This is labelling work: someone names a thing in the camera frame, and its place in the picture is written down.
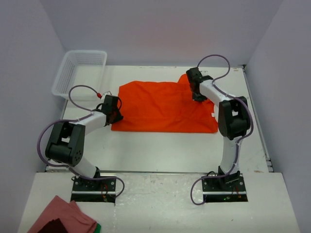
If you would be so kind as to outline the orange t shirt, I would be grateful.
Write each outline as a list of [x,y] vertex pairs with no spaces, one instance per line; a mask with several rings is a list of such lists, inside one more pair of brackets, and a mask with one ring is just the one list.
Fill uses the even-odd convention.
[[119,87],[123,120],[118,132],[216,133],[214,103],[192,99],[186,74],[177,82],[132,81]]

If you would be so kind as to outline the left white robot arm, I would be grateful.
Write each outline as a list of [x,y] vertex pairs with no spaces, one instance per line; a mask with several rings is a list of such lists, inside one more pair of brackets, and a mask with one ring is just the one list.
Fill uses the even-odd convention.
[[45,156],[84,179],[91,191],[101,185],[99,169],[84,157],[85,136],[89,133],[123,120],[122,101],[119,97],[106,95],[89,115],[77,120],[60,120],[53,123],[45,148]]

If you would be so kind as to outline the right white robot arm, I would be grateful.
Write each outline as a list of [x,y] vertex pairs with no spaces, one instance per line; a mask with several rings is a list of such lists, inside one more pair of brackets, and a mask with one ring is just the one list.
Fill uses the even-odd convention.
[[227,191],[240,177],[240,146],[247,131],[253,130],[253,120],[245,97],[236,97],[222,91],[210,76],[203,76],[198,67],[186,71],[194,101],[210,100],[218,107],[218,129],[223,136],[224,147],[218,174],[207,180]]

